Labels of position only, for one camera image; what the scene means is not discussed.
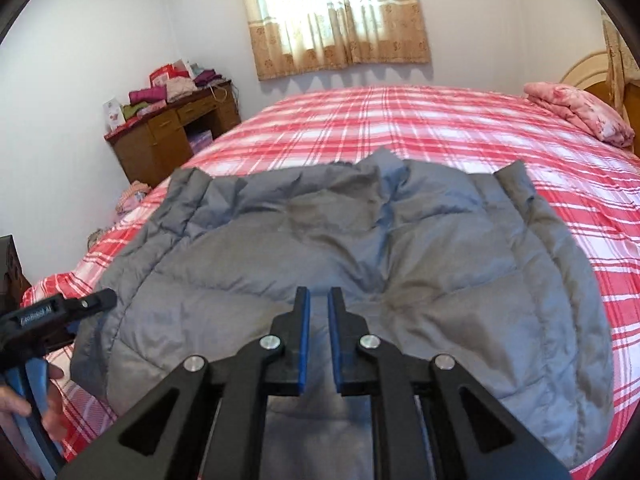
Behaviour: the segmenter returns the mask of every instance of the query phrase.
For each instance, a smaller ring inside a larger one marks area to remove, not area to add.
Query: window
[[[245,0],[258,78],[428,62],[417,0]]]

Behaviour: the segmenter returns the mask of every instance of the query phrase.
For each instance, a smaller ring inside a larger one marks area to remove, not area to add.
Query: white wall
[[[596,0],[420,0],[433,62],[356,66],[259,82],[242,0],[168,0],[182,56],[231,77],[241,114],[284,96],[366,84],[434,84],[520,94],[530,80],[558,80],[604,45]]]
[[[31,0],[0,44],[0,234],[30,280],[75,267],[129,185],[102,104],[175,59],[163,0]]]

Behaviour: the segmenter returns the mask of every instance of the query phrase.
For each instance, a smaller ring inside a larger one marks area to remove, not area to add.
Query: silver bolt
[[[440,354],[436,356],[436,366],[440,370],[451,370],[456,365],[456,360],[449,354]]]
[[[364,335],[360,338],[360,346],[367,350],[373,350],[380,346],[380,338],[373,334]]]
[[[188,372],[197,372],[204,367],[204,358],[199,355],[187,357],[182,364]]]
[[[276,335],[266,335],[260,339],[260,346],[265,350],[275,350],[280,343],[280,338]]]

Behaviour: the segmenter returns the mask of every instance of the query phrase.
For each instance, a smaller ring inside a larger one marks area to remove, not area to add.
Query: plaid bedsheet
[[[386,87],[287,98],[218,139],[187,166],[212,176],[357,161],[380,146],[401,158],[468,172],[522,159],[539,190],[589,257],[612,325],[615,417],[605,448],[574,471],[591,476],[615,445],[640,398],[640,160],[607,146],[519,97],[452,88]],[[167,182],[113,229],[72,271],[48,277],[24,297],[89,293],[103,270],[158,207]],[[68,370],[71,349],[50,359]],[[70,433],[66,457],[113,421],[76,384],[59,384]]]

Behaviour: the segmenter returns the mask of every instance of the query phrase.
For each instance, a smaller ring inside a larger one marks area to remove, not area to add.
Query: finger
[[[49,363],[49,379],[53,379],[55,381],[63,379],[65,373],[61,368],[58,368],[56,365],[52,365]]]
[[[55,413],[62,413],[62,394],[54,383],[49,383],[47,391],[47,406]]]
[[[8,386],[0,386],[0,412],[31,415],[31,405]]]
[[[65,419],[59,413],[55,413],[53,410],[47,411],[42,417],[42,427],[49,433],[49,436],[53,441],[60,441],[66,438],[67,428],[65,425]]]

